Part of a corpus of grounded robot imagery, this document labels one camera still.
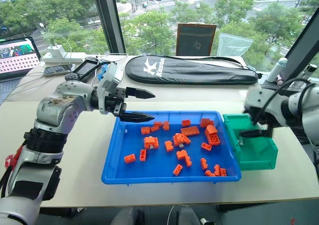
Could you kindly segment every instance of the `white table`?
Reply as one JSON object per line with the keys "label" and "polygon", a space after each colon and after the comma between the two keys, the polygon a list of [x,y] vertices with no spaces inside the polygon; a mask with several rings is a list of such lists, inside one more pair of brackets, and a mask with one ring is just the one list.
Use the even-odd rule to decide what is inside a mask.
{"label": "white table", "polygon": [[[63,80],[57,77],[51,83],[58,84],[58,81]],[[120,86],[139,86],[157,96],[152,100],[131,100],[128,110],[215,110],[221,114],[241,113],[247,89],[252,87],[163,87],[136,83],[127,78]],[[23,141],[24,132],[33,127],[41,99],[37,98],[54,90],[50,87],[45,89],[45,92],[43,88],[32,94],[29,92],[24,98],[29,101],[5,102],[0,106],[0,161],[15,152]],[[276,168],[244,171],[238,182],[132,184],[129,187],[105,185],[101,182],[101,174],[114,122],[115,118],[110,114],[101,115],[98,111],[81,113],[64,147],[64,156],[59,164],[62,168],[61,181],[56,195],[52,200],[44,201],[42,206],[255,203],[319,197],[317,175],[311,161],[293,132],[283,127],[274,130],[274,141],[278,147]],[[1,166],[0,174],[3,172],[4,167]]]}

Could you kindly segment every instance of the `keyboard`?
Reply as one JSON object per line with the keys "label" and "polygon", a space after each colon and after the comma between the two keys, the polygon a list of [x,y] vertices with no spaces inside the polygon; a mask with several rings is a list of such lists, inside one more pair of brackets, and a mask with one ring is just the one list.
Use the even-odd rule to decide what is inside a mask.
{"label": "keyboard", "polygon": [[0,93],[12,91],[19,84],[19,81],[20,80],[1,82],[0,83]]}

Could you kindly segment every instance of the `white logo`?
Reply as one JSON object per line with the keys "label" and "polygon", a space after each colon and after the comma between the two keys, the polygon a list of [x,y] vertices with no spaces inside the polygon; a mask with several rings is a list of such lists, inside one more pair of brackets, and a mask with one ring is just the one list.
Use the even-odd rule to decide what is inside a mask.
{"label": "white logo", "polygon": [[[163,72],[163,68],[164,68],[164,61],[165,61],[165,58],[161,58],[160,59],[160,62],[159,62],[159,68],[157,69],[156,71],[156,75],[161,77],[161,74]],[[156,64],[157,62],[155,62],[153,65],[150,65],[149,63],[149,58],[146,59],[146,62],[144,63],[146,68],[143,67],[143,71],[151,74],[152,76],[154,76],[155,72],[153,72],[153,70],[156,70]]]}
{"label": "white logo", "polygon": [[156,64],[157,62],[155,62],[153,65],[150,65],[149,63],[149,58],[146,59],[146,62],[144,63],[146,68],[143,68],[143,71],[150,73],[152,76],[154,76],[155,72],[153,72],[152,70],[156,70]]}

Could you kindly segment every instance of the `black device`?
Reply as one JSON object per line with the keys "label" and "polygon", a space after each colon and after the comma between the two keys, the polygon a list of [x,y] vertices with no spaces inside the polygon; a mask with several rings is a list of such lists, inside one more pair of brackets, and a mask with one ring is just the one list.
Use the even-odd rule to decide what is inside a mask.
{"label": "black device", "polygon": [[67,74],[72,72],[72,69],[73,69],[72,67],[74,67],[72,64],[46,67],[44,69],[43,75],[45,77],[50,77],[50,76]]}
{"label": "black device", "polygon": [[81,81],[87,82],[89,77],[93,74],[94,70],[99,67],[99,61],[88,59],[78,66],[72,73],[65,75],[66,81]]}

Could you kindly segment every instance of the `white bottle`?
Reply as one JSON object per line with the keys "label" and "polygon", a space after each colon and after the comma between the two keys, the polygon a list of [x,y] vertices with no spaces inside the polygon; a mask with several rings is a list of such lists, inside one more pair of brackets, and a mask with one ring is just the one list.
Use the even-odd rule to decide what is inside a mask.
{"label": "white bottle", "polygon": [[286,67],[288,60],[285,57],[282,57],[275,64],[274,68],[271,70],[270,74],[266,78],[267,82],[274,82],[278,74]]}

